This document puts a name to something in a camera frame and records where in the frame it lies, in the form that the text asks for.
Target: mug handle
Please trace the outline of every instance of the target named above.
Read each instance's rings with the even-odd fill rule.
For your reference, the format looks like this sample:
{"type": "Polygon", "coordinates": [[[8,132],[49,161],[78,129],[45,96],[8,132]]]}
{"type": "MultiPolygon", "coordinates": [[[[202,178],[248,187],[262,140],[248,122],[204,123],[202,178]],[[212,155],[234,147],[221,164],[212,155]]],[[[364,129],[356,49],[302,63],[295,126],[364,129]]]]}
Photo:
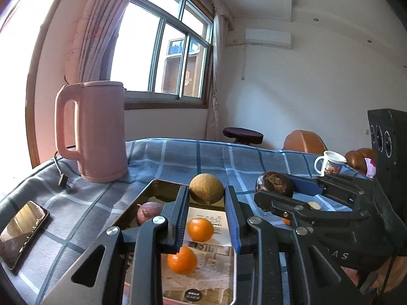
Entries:
{"type": "Polygon", "coordinates": [[[315,171],[317,171],[317,173],[320,175],[320,176],[324,176],[324,172],[323,172],[323,170],[325,169],[324,168],[324,162],[322,162],[322,168],[321,168],[321,171],[319,171],[319,169],[317,169],[317,163],[318,163],[318,161],[320,161],[321,159],[324,159],[324,156],[319,156],[317,159],[315,159],[315,162],[314,162],[314,168],[315,168],[315,171]]]}
{"type": "Polygon", "coordinates": [[[67,159],[79,161],[81,154],[78,150],[68,150],[65,145],[65,130],[64,130],[64,110],[65,105],[69,101],[75,101],[78,105],[81,101],[83,83],[65,85],[57,93],[55,99],[55,146],[59,154],[67,159]]]}

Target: phone screen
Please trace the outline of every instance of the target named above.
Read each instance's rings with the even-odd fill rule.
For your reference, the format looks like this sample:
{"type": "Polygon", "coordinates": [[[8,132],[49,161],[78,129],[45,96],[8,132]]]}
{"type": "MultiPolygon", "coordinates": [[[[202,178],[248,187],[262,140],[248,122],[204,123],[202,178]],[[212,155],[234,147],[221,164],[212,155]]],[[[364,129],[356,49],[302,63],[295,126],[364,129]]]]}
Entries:
{"type": "Polygon", "coordinates": [[[48,211],[28,201],[0,234],[0,257],[9,269],[14,269],[20,255],[40,224],[48,217],[48,211]]]}

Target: blue plaid tablecloth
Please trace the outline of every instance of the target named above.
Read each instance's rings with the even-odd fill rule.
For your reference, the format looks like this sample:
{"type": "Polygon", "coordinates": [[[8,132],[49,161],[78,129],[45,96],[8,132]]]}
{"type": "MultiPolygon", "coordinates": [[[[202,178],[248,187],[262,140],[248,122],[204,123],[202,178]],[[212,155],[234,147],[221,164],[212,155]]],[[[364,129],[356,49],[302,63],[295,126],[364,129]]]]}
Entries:
{"type": "MultiPolygon", "coordinates": [[[[254,203],[257,177],[265,171],[304,177],[317,175],[313,168],[316,155],[295,151],[181,139],[137,140],[127,142],[126,149],[129,173],[114,182],[87,182],[78,173],[76,161],[59,157],[63,172],[72,183],[71,190],[58,187],[60,175],[50,160],[34,169],[10,194],[0,197],[0,230],[28,200],[50,212],[49,223],[18,273],[11,273],[2,262],[28,304],[38,305],[64,272],[153,179],[189,184],[197,174],[213,174],[224,186],[232,185],[239,200],[248,203],[256,215],[275,226],[289,228],[279,217],[261,211],[254,203]]],[[[358,174],[348,166],[343,167],[342,173],[358,174]]],[[[294,198],[316,201],[327,211],[348,210],[320,195],[295,194],[294,198]]]]}

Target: orange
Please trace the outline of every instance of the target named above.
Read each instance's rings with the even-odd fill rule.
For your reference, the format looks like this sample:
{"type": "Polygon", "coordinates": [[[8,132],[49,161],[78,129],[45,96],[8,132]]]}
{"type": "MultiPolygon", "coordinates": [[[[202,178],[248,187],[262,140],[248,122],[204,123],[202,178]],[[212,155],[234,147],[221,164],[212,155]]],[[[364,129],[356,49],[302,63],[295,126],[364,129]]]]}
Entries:
{"type": "Polygon", "coordinates": [[[191,239],[195,242],[209,241],[213,236],[213,226],[205,218],[194,218],[187,224],[187,230],[191,239]]]}
{"type": "Polygon", "coordinates": [[[167,265],[174,273],[188,274],[196,269],[198,259],[188,246],[182,246],[180,252],[167,256],[167,265]]]}
{"type": "Polygon", "coordinates": [[[285,223],[286,225],[289,225],[289,226],[290,226],[290,221],[289,221],[288,219],[281,218],[281,220],[284,221],[284,223],[285,223]]]}

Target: white wall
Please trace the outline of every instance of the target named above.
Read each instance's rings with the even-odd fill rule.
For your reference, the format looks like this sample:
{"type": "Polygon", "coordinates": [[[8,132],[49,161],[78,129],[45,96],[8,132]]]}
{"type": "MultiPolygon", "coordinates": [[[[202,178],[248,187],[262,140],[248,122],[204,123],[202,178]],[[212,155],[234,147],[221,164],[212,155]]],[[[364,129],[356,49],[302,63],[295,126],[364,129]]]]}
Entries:
{"type": "MultiPolygon", "coordinates": [[[[35,131],[40,162],[51,158],[56,150],[55,97],[65,84],[65,53],[71,47],[77,22],[86,1],[61,0],[44,41],[35,87],[35,131]]],[[[209,0],[204,0],[204,4],[207,7],[211,6],[209,0]]],[[[203,139],[207,110],[197,110],[199,112],[195,109],[126,111],[126,139],[139,139],[146,136],[203,139]]],[[[70,105],[66,115],[73,116],[72,112],[73,105],[70,105]]],[[[70,117],[66,120],[66,145],[74,143],[73,118],[70,117]]]]}
{"type": "Polygon", "coordinates": [[[126,141],[147,137],[202,140],[207,112],[207,109],[127,110],[126,141]]]}
{"type": "Polygon", "coordinates": [[[407,111],[407,77],[368,47],[317,26],[261,19],[238,19],[227,41],[244,41],[247,27],[291,32],[292,49],[247,46],[243,81],[244,46],[225,48],[220,129],[257,130],[275,149],[293,130],[310,130],[344,154],[370,146],[367,110],[407,111]]]}

